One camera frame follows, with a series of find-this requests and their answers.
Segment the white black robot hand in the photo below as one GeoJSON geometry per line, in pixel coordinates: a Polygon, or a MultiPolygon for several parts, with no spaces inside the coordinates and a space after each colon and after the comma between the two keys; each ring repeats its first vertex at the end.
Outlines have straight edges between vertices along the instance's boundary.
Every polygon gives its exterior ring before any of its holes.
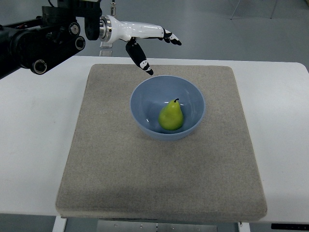
{"type": "Polygon", "coordinates": [[[99,39],[112,44],[117,40],[126,42],[126,51],[132,61],[149,75],[154,72],[137,39],[159,39],[167,43],[182,45],[181,41],[169,30],[159,25],[141,22],[119,21],[111,15],[100,18],[99,39]]]}

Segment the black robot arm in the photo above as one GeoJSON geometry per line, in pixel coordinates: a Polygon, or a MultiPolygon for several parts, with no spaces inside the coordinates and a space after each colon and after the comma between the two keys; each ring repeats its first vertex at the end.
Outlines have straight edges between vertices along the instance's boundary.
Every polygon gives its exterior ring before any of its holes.
{"type": "Polygon", "coordinates": [[[59,0],[35,19],[0,27],[0,77],[20,68],[42,75],[97,40],[99,0],[59,0]]]}

